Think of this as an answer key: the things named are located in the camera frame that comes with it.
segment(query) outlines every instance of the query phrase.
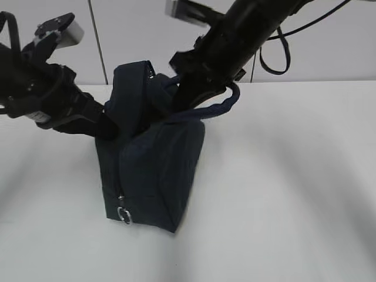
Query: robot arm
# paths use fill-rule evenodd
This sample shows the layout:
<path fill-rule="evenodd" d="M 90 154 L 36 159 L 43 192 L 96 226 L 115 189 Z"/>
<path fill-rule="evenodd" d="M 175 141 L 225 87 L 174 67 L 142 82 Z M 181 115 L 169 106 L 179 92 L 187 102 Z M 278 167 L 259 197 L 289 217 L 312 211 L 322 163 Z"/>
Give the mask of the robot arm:
<path fill-rule="evenodd" d="M 211 26 L 193 50 L 177 52 L 170 61 L 179 76 L 173 112 L 193 109 L 223 93 L 244 76 L 243 66 L 280 24 L 312 1 L 236 0 L 226 14 L 188 0 L 172 2 L 172 16 Z M 74 84 L 76 73 L 46 63 L 56 48 L 82 38 L 74 17 L 67 14 L 43 23 L 21 51 L 14 16 L 0 13 L 0 31 L 8 21 L 12 43 L 11 49 L 0 44 L 0 114 L 27 116 L 43 129 L 111 140 L 118 135 L 118 125 Z"/>
<path fill-rule="evenodd" d="M 39 25 L 33 42 L 21 51 L 15 17 L 0 13 L 0 31 L 8 21 L 11 37 L 11 48 L 0 44 L 0 113 L 27 116 L 42 129 L 111 140 L 117 135 L 116 124 L 100 103 L 75 85 L 76 73 L 46 62 L 56 48 L 82 39 L 83 30 L 74 18 L 70 13 Z"/>

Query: white table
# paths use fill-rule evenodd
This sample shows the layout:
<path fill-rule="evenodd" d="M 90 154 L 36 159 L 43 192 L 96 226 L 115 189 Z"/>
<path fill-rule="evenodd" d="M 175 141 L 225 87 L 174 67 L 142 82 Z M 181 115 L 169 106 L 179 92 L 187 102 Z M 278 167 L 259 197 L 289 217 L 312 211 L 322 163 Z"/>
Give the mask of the white table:
<path fill-rule="evenodd" d="M 375 281 L 376 82 L 240 87 L 175 236 L 105 218 L 92 138 L 1 117 L 0 281 Z"/>

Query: black cable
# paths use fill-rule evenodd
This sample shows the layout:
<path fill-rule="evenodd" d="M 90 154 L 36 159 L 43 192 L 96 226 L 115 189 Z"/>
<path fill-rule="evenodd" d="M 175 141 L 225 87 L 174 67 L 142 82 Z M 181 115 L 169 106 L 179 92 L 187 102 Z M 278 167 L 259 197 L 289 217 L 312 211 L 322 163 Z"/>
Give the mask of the black cable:
<path fill-rule="evenodd" d="M 302 26 L 302 27 L 300 27 L 300 28 L 298 28 L 298 29 L 295 29 L 295 30 L 293 30 L 293 31 L 290 31 L 290 32 L 285 33 L 285 34 L 284 34 L 284 37 L 288 37 L 288 36 L 290 36 L 290 35 L 294 35 L 294 34 L 296 34 L 296 33 L 298 33 L 298 32 L 301 32 L 301 31 L 303 31 L 303 30 L 305 30 L 305 29 L 307 29 L 307 28 L 310 28 L 311 26 L 313 26 L 313 25 L 315 25 L 315 24 L 321 22 L 322 20 L 328 18 L 329 16 L 331 16 L 332 14 L 334 14 L 335 12 L 337 12 L 337 11 L 338 11 L 339 9 L 341 9 L 343 6 L 345 6 L 346 4 L 348 4 L 350 1 L 351 1 L 351 0 L 345 0 L 345 1 L 343 1 L 343 2 L 340 3 L 338 6 L 336 6 L 334 9 L 330 10 L 329 12 L 327 12 L 325 15 L 319 17 L 318 19 L 316 19 L 316 20 L 314 20 L 314 21 L 312 21 L 312 22 L 310 22 L 310 23 L 308 23 L 308 24 L 306 24 L 306 25 L 304 25 L 304 26 Z M 268 41 L 269 41 L 269 40 L 275 40 L 275 39 L 280 39 L 280 37 L 279 37 L 279 36 L 272 36 L 272 37 L 270 37 L 270 38 L 268 39 Z"/>
<path fill-rule="evenodd" d="M 252 74 L 251 74 L 251 83 L 253 82 L 253 76 L 254 76 L 254 67 L 256 65 L 256 56 L 257 56 L 257 51 L 253 56 L 253 67 L 252 67 Z"/>
<path fill-rule="evenodd" d="M 290 66 L 291 66 L 291 53 L 290 53 L 290 47 L 288 45 L 288 42 L 287 42 L 286 38 L 283 36 L 283 32 L 281 30 L 281 27 L 277 28 L 277 32 L 278 32 L 278 37 L 281 39 L 283 49 L 284 49 L 284 53 L 285 53 L 285 56 L 286 56 L 286 68 L 285 68 L 285 70 L 279 71 L 279 70 L 274 70 L 272 68 L 269 68 L 269 66 L 265 63 L 265 61 L 263 59 L 263 49 L 262 48 L 260 48 L 260 63 L 261 63 L 261 66 L 263 67 L 263 69 L 265 71 L 267 71 L 268 73 L 271 73 L 272 75 L 284 75 L 286 72 L 288 72 L 288 70 L 290 69 Z"/>
<path fill-rule="evenodd" d="M 17 20 L 11 13 L 0 12 L 0 33 L 6 22 L 8 22 L 13 59 L 14 61 L 21 60 L 21 44 L 19 43 Z"/>

